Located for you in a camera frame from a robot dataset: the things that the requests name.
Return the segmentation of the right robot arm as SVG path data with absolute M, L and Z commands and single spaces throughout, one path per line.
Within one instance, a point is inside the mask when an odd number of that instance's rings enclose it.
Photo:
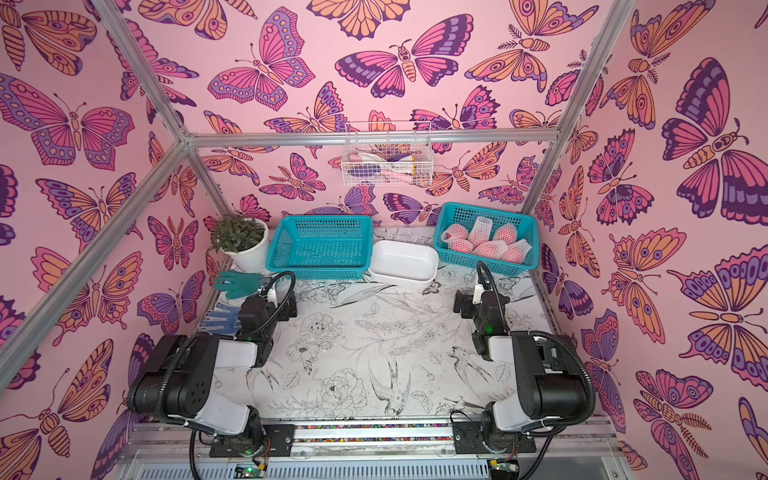
M 483 360 L 512 370 L 515 393 L 489 402 L 479 433 L 491 451 L 524 437 L 552 437 L 589 420 L 596 394 L 590 373 L 570 340 L 546 331 L 511 331 L 506 296 L 492 290 L 458 291 L 453 311 L 473 322 L 472 342 Z

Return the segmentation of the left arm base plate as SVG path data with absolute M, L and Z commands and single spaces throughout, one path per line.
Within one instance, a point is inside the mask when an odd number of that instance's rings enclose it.
M 295 424 L 267 424 L 252 435 L 248 430 L 233 436 L 218 436 L 209 450 L 211 458 L 288 457 L 293 448 Z

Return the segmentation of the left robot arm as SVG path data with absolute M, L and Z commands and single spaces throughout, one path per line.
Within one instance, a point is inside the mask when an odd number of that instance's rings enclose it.
M 131 384 L 128 410 L 213 436 L 213 454 L 261 454 L 268 434 L 257 408 L 218 392 L 215 375 L 221 370 L 264 366 L 277 324 L 296 316 L 292 292 L 277 304 L 254 295 L 241 305 L 240 329 L 233 337 L 207 332 L 162 337 Z

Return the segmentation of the red apple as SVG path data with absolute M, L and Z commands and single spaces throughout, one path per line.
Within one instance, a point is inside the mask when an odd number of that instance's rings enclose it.
M 474 245 L 466 238 L 453 238 L 447 242 L 448 249 L 453 252 L 471 254 L 474 250 Z
M 493 221 L 490 218 L 478 216 L 475 219 L 475 223 L 469 232 L 467 239 L 473 243 L 474 247 L 476 247 L 480 243 L 490 240 L 492 228 Z

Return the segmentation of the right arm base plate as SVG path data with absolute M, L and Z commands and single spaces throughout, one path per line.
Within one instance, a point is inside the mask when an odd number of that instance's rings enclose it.
M 457 454 L 501 455 L 537 451 L 533 438 L 520 433 L 496 431 L 480 422 L 453 422 L 452 431 Z

